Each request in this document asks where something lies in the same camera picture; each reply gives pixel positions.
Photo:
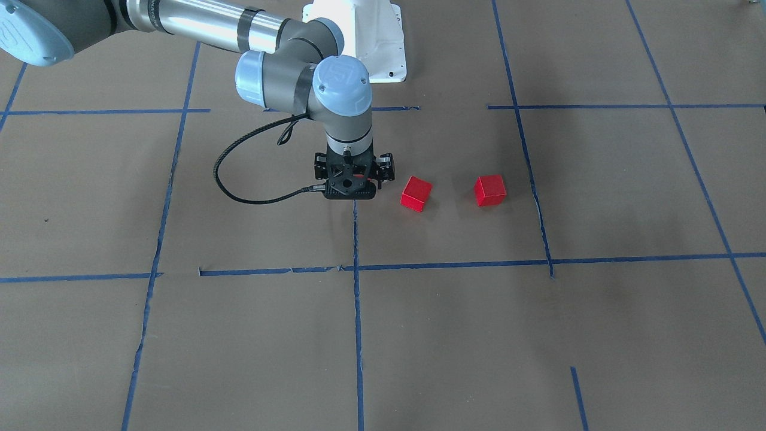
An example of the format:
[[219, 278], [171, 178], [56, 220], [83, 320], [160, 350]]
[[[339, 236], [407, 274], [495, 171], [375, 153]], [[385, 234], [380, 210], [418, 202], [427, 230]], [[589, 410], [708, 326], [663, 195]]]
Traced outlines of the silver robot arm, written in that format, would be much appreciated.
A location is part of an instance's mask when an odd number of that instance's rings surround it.
[[53, 66], [128, 30], [160, 32], [240, 55], [235, 87], [245, 101], [286, 113], [249, 132], [214, 163], [221, 191], [231, 193], [219, 169], [238, 145], [285, 125], [277, 145], [303, 119], [322, 123], [327, 150], [314, 157], [318, 185], [304, 193], [326, 199], [372, 199], [395, 178], [391, 153], [376, 156], [372, 78], [366, 65], [343, 54], [342, 29], [328, 17], [301, 22], [228, 1], [3, 1], [2, 49], [28, 65]]

